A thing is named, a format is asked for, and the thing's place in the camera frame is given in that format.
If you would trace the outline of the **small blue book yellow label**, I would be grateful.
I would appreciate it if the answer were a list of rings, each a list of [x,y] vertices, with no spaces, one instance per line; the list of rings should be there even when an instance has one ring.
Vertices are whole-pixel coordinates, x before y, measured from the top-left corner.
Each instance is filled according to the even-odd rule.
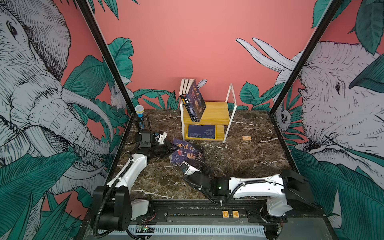
[[[187,136],[189,138],[215,139],[215,125],[189,125]]]

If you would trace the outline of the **black book white characters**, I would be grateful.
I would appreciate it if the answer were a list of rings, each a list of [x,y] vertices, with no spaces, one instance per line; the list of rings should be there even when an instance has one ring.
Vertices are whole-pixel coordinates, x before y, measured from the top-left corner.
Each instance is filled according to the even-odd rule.
[[[183,97],[184,97],[184,99],[183,99],[184,107],[186,108],[187,113],[189,114],[191,121],[194,122],[195,121],[194,114],[190,110],[189,99],[188,99],[187,95],[185,94],[185,91],[184,91]]]

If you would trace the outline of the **purple portrait book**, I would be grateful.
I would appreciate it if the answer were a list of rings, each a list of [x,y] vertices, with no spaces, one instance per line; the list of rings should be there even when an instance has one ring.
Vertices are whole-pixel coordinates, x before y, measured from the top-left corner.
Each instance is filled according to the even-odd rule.
[[[205,161],[203,146],[176,138],[173,139],[173,144],[179,147],[179,149],[170,156],[172,165],[180,166],[183,162],[187,162],[197,169],[203,168],[202,162]]]
[[[194,114],[195,121],[199,122],[206,109],[204,98],[195,79],[188,79],[188,85],[185,87],[185,94],[189,99],[190,110]]]

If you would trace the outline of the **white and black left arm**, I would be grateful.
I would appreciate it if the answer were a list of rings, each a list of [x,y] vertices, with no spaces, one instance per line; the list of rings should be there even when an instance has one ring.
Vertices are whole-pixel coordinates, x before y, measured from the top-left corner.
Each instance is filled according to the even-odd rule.
[[[133,219],[147,214],[149,201],[131,200],[130,191],[151,159],[166,158],[179,149],[167,139],[167,133],[152,130],[149,116],[138,117],[135,124],[136,145],[128,153],[129,160],[112,180],[94,191],[90,216],[96,239],[127,231]]]

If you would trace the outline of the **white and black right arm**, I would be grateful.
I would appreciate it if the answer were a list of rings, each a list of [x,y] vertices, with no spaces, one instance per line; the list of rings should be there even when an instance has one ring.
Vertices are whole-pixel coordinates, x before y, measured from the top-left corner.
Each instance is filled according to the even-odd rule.
[[[291,210],[312,212],[317,206],[310,183],[304,176],[282,170],[263,178],[220,177],[211,179],[190,165],[181,166],[183,179],[213,204],[226,206],[233,199],[266,197],[264,209],[273,217],[282,217]]]

